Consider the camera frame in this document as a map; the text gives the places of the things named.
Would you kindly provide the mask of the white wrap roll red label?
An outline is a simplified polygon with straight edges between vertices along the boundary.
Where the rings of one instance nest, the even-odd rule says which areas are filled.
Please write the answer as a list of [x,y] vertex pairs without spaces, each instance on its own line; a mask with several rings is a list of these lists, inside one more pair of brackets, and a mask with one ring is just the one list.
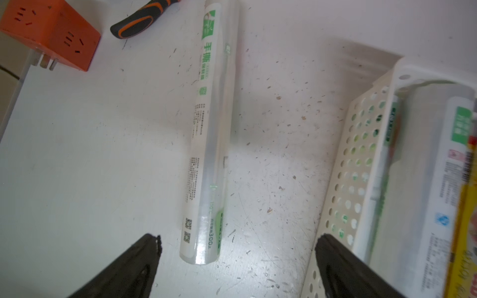
[[396,116],[399,115],[401,100],[397,96],[393,96],[393,101],[390,109],[390,116],[384,129],[380,130],[383,133],[384,139],[382,141],[380,159],[376,170],[375,181],[371,193],[371,202],[375,203],[375,209],[373,211],[373,221],[371,226],[369,247],[366,252],[366,263],[370,264],[372,252],[376,242],[376,234],[378,230],[378,223],[383,208],[383,200],[385,196],[388,171],[390,162],[393,155],[393,135],[395,132],[394,126],[396,122]]

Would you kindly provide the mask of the white green wrap roll long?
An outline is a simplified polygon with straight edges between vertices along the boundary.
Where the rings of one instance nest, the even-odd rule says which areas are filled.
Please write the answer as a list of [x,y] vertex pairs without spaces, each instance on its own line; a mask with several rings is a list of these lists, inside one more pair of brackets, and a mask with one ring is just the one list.
[[474,103],[449,82],[402,102],[370,267],[407,298],[443,296]]

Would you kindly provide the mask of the yellow wrap roll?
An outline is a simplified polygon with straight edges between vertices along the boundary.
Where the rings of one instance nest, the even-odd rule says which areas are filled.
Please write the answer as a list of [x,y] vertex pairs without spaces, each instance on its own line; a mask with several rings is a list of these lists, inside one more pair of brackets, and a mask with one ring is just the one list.
[[468,143],[470,162],[455,225],[446,298],[477,296],[477,116],[473,115]]

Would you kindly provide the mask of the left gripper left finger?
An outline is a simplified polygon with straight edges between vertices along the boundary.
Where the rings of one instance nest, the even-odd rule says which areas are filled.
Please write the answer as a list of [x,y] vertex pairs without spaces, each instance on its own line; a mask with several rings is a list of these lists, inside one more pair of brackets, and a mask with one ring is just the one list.
[[161,237],[147,233],[71,297],[148,298],[161,253]]

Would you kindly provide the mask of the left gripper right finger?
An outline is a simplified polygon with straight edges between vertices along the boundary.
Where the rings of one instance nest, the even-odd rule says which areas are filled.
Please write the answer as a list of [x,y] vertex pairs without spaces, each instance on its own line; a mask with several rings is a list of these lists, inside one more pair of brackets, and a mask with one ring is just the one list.
[[403,296],[330,234],[318,238],[315,255],[327,298]]

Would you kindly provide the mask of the white plastic basket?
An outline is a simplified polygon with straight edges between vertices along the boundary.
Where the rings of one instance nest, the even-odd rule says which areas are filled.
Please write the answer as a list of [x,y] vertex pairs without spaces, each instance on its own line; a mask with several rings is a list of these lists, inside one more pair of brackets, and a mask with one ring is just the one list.
[[[371,193],[380,159],[381,143],[384,139],[380,130],[384,129],[387,124],[393,96],[397,96],[401,100],[400,113],[403,100],[408,97],[413,88],[432,82],[457,83],[472,88],[475,91],[473,118],[477,103],[476,74],[413,58],[400,59],[390,71],[377,79],[366,93],[351,102],[301,292],[304,298],[326,298],[315,255],[318,238],[324,234],[334,236],[372,269],[370,264],[366,263],[366,252],[369,247],[375,209],[375,203],[371,202]],[[394,126],[393,152],[400,119],[401,115],[399,114],[396,116]],[[470,162],[468,143],[460,194],[465,183],[466,166]],[[453,244],[460,200],[461,195],[450,248]]]

